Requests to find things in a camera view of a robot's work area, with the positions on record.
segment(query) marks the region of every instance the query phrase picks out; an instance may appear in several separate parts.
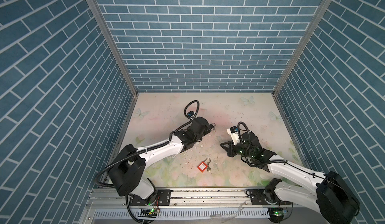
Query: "black mounting plate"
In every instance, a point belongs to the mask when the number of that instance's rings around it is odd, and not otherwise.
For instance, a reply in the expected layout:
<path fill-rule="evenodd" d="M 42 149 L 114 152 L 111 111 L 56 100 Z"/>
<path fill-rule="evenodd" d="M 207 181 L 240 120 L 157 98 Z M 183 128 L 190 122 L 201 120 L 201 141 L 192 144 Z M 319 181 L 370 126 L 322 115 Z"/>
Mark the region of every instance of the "black mounting plate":
<path fill-rule="evenodd" d="M 168 189 L 162 189 L 158 190 L 157 197 L 155 198 L 155 203 L 154 205 L 156 206 L 169 206 L 170 205 L 170 198 L 171 198 L 171 190 Z M 139 201 L 139 196 L 134 195 L 134 198 L 130 199 L 130 206 L 144 206 L 142 202 Z"/>
<path fill-rule="evenodd" d="M 234 143 L 232 140 L 221 143 L 221 147 L 227 152 L 228 157 L 234 157 L 237 154 L 235 153 Z"/>
<path fill-rule="evenodd" d="M 265 195 L 264 195 L 264 189 L 247 189 L 248 194 L 250 195 L 250 200 L 251 204 L 253 206 L 257 205 L 271 205 L 265 200 Z M 281 201 L 281 203 L 277 203 L 275 205 L 285 205 L 284 201 Z M 291 205 L 291 202 L 286 201 L 286 205 Z"/>

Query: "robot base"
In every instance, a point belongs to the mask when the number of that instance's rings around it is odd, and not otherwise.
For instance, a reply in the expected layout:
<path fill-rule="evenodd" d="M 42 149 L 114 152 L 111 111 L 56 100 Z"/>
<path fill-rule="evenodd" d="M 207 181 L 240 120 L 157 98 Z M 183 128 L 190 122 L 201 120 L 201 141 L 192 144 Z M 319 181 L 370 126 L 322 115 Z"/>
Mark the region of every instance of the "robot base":
<path fill-rule="evenodd" d="M 171 190 L 161 189 L 158 190 L 158 194 L 155 197 L 154 206 L 169 206 L 171 198 Z M 134 195 L 130 199 L 130 206 L 147 206 L 146 200 L 143 200 L 137 195 Z"/>

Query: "red padlock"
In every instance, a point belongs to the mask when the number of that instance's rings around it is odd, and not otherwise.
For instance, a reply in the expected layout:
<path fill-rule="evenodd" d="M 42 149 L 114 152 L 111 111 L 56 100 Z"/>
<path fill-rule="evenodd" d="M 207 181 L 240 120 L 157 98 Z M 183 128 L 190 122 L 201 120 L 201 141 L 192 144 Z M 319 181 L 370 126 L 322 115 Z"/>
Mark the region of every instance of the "red padlock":
<path fill-rule="evenodd" d="M 207 164 L 202 161 L 202 163 L 200 163 L 200 165 L 198 166 L 198 169 L 203 173 L 205 169 L 207 169 Z"/>

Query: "black cable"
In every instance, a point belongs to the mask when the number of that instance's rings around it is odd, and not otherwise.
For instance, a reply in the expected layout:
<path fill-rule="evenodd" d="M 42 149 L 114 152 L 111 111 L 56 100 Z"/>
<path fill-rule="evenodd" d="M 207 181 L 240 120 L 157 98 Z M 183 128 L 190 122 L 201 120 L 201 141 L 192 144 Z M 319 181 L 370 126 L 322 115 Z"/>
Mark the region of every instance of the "black cable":
<path fill-rule="evenodd" d="M 164 143 L 162 143 L 162 144 L 159 144 L 159 145 L 156 145 L 156 146 L 151 146 L 151 147 L 147 148 L 147 150 L 144 149 L 144 150 L 137 151 L 137 152 L 135 152 L 135 153 L 133 153 L 133 154 L 128 155 L 127 157 L 125 157 L 125 158 L 123 158 L 123 159 L 121 159 L 121 160 L 118 160 L 118 161 L 116 161 L 116 162 L 114 162 L 114 163 L 112 163 L 112 164 L 109 164 L 109 165 L 106 166 L 103 170 L 99 171 L 98 174 L 96 174 L 95 179 L 94 179 L 95 184 L 97 184 L 98 186 L 114 188 L 113 184 L 102 183 L 102 182 L 100 182 L 100 181 L 98 180 L 99 177 L 100 177 L 104 172 L 108 171 L 109 169 L 111 169 L 111 168 L 114 167 L 115 165 L 117 165 L 117 164 L 119 164 L 119 163 L 122 163 L 123 161 L 127 161 L 127 160 L 129 160 L 129 159 L 131 159 L 131 158 L 133 158 L 133 157 L 135 157 L 135 156 L 137 156 L 137 155 L 146 153 L 147 151 L 151 151 L 151 150 L 155 150 L 155 149 L 161 148 L 161 147 L 163 147 L 163 146 L 166 146 L 168 143 L 170 143 L 170 141 L 166 141 L 166 142 L 164 142 Z"/>
<path fill-rule="evenodd" d="M 285 219 L 283 219 L 282 221 L 289 219 L 289 217 L 291 216 L 292 213 L 293 213 L 293 203 L 291 203 L 291 210 L 290 210 L 289 216 L 286 217 Z"/>
<path fill-rule="evenodd" d="M 240 130 L 242 130 L 242 129 L 240 128 Z M 242 130 L 242 131 L 246 131 L 246 130 Z M 253 131 L 251 131 L 251 130 L 249 130 L 249 132 L 250 132 L 250 133 L 254 133 L 254 132 L 253 132 Z"/>
<path fill-rule="evenodd" d="M 244 162 L 244 163 L 247 164 L 247 161 L 243 160 L 242 157 L 243 157 L 243 156 L 241 155 L 241 160 L 242 160 L 242 162 Z M 249 165 L 248 165 L 248 166 L 250 166 L 250 167 L 256 167 L 255 164 L 250 163 L 250 162 L 249 162 Z"/>
<path fill-rule="evenodd" d="M 291 164 L 289 164 L 289 163 L 286 163 L 286 164 L 290 165 L 291 167 L 294 167 L 295 169 L 301 170 L 302 172 L 305 172 L 306 174 L 309 174 L 309 175 L 311 175 L 311 176 L 313 176 L 313 177 L 321 178 L 321 179 L 323 179 L 323 180 L 325 180 L 325 181 L 327 181 L 327 182 L 329 182 L 329 183 L 331 183 L 331 184 L 333 184 L 333 185 L 339 187 L 339 188 L 342 189 L 346 194 L 349 194 L 344 188 L 340 187 L 339 185 L 337 185 L 337 184 L 331 182 L 330 180 L 328 180 L 328 179 L 326 179 L 326 178 L 317 176 L 315 173 L 309 173 L 309 172 L 307 172 L 307 171 L 304 171 L 304 170 L 302 170 L 302 169 L 300 169 L 300 168 L 297 168 L 297 167 L 295 167 L 294 165 L 291 165 Z M 351 197 L 351 198 L 353 199 L 353 201 L 356 202 L 356 204 L 357 204 L 357 207 L 358 207 L 357 213 L 354 215 L 354 216 L 357 216 L 357 215 L 359 214 L 359 212 L 360 212 L 360 204 L 353 198 L 352 195 L 350 195 L 350 197 Z"/>
<path fill-rule="evenodd" d="M 254 195 L 248 194 L 248 193 L 247 193 L 248 191 L 249 191 L 249 190 L 246 190 L 246 191 L 245 191 L 246 195 L 249 196 L 249 197 L 253 197 Z"/>
<path fill-rule="evenodd" d="M 240 121 L 240 122 L 238 122 L 238 125 L 237 125 L 237 129 L 238 129 L 238 135 L 239 135 L 239 140 L 241 141 L 241 143 L 243 143 L 243 139 L 242 139 L 242 135 L 241 135 L 241 130 L 240 130 L 240 125 L 243 125 L 244 127 L 245 127 L 245 129 L 246 129 L 246 132 L 247 132 L 247 135 L 248 135 L 248 145 L 247 145 L 247 147 L 246 147 L 246 153 L 244 154 L 244 156 L 245 156 L 245 158 L 246 158 L 246 163 L 248 164 L 248 166 L 250 166 L 250 167 L 254 167 L 254 165 L 253 164 L 251 164 L 250 162 L 249 162 L 249 159 L 247 158 L 247 154 L 248 154 L 248 150 L 249 150 L 249 147 L 250 147 L 250 132 L 249 132 L 249 128 L 247 127 L 247 125 L 245 124 L 245 123 L 243 123 L 242 121 Z"/>
<path fill-rule="evenodd" d="M 126 206 L 127 206 L 127 211 L 128 211 L 128 214 L 130 214 L 130 217 L 132 218 L 132 220 L 138 222 L 138 223 L 141 223 L 141 224 L 149 224 L 149 223 L 152 223 L 154 220 L 139 220 L 137 219 L 134 214 L 131 212 L 131 209 L 130 209 L 130 206 L 129 206 L 129 203 L 128 203 L 128 195 L 126 195 Z"/>
<path fill-rule="evenodd" d="M 190 107 L 190 105 L 192 105 L 193 103 L 196 103 L 196 104 L 197 104 L 197 106 L 196 106 L 196 111 L 195 111 L 195 114 L 194 114 L 193 117 L 189 117 L 189 116 L 186 114 L 186 111 L 187 111 L 187 108 Z M 184 108 L 183 113 L 184 113 L 184 115 L 185 115 L 186 118 L 188 118 L 188 119 L 195 119 L 196 116 L 198 115 L 198 111 L 199 111 L 199 101 L 193 100 L 193 101 L 191 101 L 190 103 L 188 103 L 188 104 L 186 105 L 186 107 Z"/>
<path fill-rule="evenodd" d="M 190 105 L 192 105 L 193 103 L 197 103 L 196 111 L 195 111 L 194 116 L 193 116 L 192 118 L 189 118 L 189 117 L 187 116 L 187 114 L 186 114 L 186 110 L 187 110 L 187 108 L 188 108 Z M 133 157 L 135 157 L 135 156 L 137 156 L 137 155 L 146 153 L 147 151 L 154 150 L 154 149 L 158 149 L 158 148 L 161 148 L 161 147 L 163 147 L 163 146 L 166 146 L 168 143 L 170 143 L 171 138 L 172 138 L 172 135 L 173 135 L 176 131 L 178 131 L 178 130 L 180 130 L 181 128 L 185 127 L 186 125 L 190 124 L 190 123 L 193 121 L 193 119 L 196 118 L 196 115 L 198 114 L 198 111 L 199 111 L 199 101 L 197 101 L 197 100 L 191 101 L 191 102 L 190 102 L 188 105 L 186 105 L 186 107 L 184 108 L 184 115 L 185 115 L 188 119 L 190 119 L 190 121 L 188 121 L 187 123 L 181 125 L 181 126 L 178 127 L 176 130 L 172 131 L 172 132 L 170 133 L 170 136 L 169 136 L 169 141 L 166 141 L 166 142 L 164 142 L 164 143 L 162 143 L 162 144 L 159 144 L 159 145 L 156 145 L 156 146 L 149 147 L 149 148 L 146 149 L 146 150 L 137 151 L 137 152 L 135 152 L 135 153 L 133 153 L 133 154 L 131 154 L 131 155 L 128 155 L 127 157 L 125 157 L 125 158 L 123 158 L 123 159 L 121 159 L 121 160 L 116 161 L 115 163 L 109 164 L 108 166 L 106 166 L 104 169 L 102 169 L 101 171 L 99 171 L 99 172 L 96 174 L 95 179 L 94 179 L 95 184 L 98 185 L 98 186 L 102 186 L 102 187 L 114 188 L 113 184 L 108 184 L 108 183 L 102 183 L 102 182 L 100 182 L 100 181 L 98 180 L 99 177 L 100 177 L 104 172 L 108 171 L 108 170 L 111 169 L 113 166 L 115 166 L 115 165 L 117 165 L 117 164 L 119 164 L 119 163 L 122 163 L 123 161 L 127 161 L 127 160 L 129 160 L 129 159 L 131 159 L 131 158 L 133 158 Z"/>

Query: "aluminum frame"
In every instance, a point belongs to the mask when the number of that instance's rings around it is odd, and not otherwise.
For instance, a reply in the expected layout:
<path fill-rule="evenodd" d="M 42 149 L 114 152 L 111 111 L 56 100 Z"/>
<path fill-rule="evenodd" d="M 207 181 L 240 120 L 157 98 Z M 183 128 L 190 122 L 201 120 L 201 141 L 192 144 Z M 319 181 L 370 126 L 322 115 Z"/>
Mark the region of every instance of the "aluminum frame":
<path fill-rule="evenodd" d="M 323 15 L 325 14 L 326 10 L 328 9 L 330 3 L 332 0 L 322 0 L 319 7 L 316 9 L 313 18 L 311 19 L 309 26 L 307 27 L 303 37 L 301 38 L 300 42 L 298 43 L 297 48 L 294 50 L 293 54 L 291 55 L 291 58 L 283 71 L 280 79 L 278 80 L 277 85 L 274 87 L 273 94 L 277 95 L 285 83 L 286 79 L 289 77 L 292 69 L 297 64 L 298 59 L 300 58 L 303 50 L 305 49 L 306 45 L 308 44 L 311 36 L 313 35 L 315 29 L 317 28 L 318 24 L 320 23 Z"/>
<path fill-rule="evenodd" d="M 295 136 L 294 130 L 293 130 L 293 128 L 291 127 L 291 124 L 290 124 L 290 122 L 289 122 L 289 119 L 287 118 L 287 116 L 286 116 L 286 114 L 285 114 L 285 111 L 283 111 L 283 109 L 282 109 L 282 107 L 281 107 L 281 102 L 279 101 L 279 99 L 278 99 L 278 97 L 277 97 L 276 95 L 272 94 L 272 97 L 273 97 L 273 99 L 274 99 L 275 105 L 276 105 L 277 108 L 278 108 L 278 111 L 279 111 L 280 114 L 281 114 L 283 123 L 285 124 L 286 129 L 288 130 L 288 132 L 289 132 L 289 134 L 290 134 L 291 141 L 293 141 L 294 147 L 295 147 L 295 149 L 296 149 L 297 152 L 298 152 L 298 156 L 300 157 L 303 166 L 306 167 L 306 168 L 308 168 L 308 169 L 311 169 L 310 164 L 309 164 L 309 161 L 308 161 L 308 159 L 305 157 L 305 154 L 304 154 L 303 151 L 302 151 L 301 145 L 299 144 L 299 141 L 298 141 L 297 137 Z"/>
<path fill-rule="evenodd" d="M 196 208 L 238 208 L 243 202 L 244 211 L 256 207 L 278 207 L 278 205 L 252 205 L 245 191 L 249 188 L 264 189 L 261 186 L 248 187 L 158 187 L 171 190 L 170 205 L 162 209 Z M 100 209 L 126 209 L 125 197 L 118 195 L 114 188 L 94 188 L 80 217 L 79 224 L 91 224 L 94 214 Z"/>
<path fill-rule="evenodd" d="M 96 23 L 98 24 L 100 30 L 102 31 L 102 34 L 113 54 L 113 57 L 116 60 L 116 63 L 119 66 L 119 69 L 122 71 L 123 77 L 126 80 L 129 88 L 132 91 L 132 94 L 136 97 L 138 94 L 138 91 L 135 88 L 134 83 L 132 82 L 132 79 L 130 77 L 130 74 L 128 73 L 128 70 L 126 68 L 126 65 L 124 64 L 123 58 L 121 54 L 119 53 L 118 47 L 116 46 L 116 43 L 112 37 L 112 34 L 110 30 L 108 29 L 107 23 L 103 17 L 103 14 L 96 2 L 96 0 L 85 0 L 88 4 L 88 6 L 91 9 L 92 14 L 95 17 Z"/>
<path fill-rule="evenodd" d="M 138 95 L 134 96 L 131 100 L 130 107 L 128 108 L 126 117 L 124 118 L 124 123 L 119 132 L 118 138 L 115 141 L 115 145 L 113 146 L 113 149 L 111 151 L 111 156 L 108 159 L 108 164 L 111 163 L 115 159 L 115 157 L 119 154 L 120 147 L 122 146 L 122 141 L 123 141 L 124 135 L 126 134 L 128 124 L 130 123 L 138 97 L 139 97 L 139 93 Z M 101 179 L 104 180 L 105 183 L 108 183 L 109 179 L 106 172 L 102 174 Z"/>

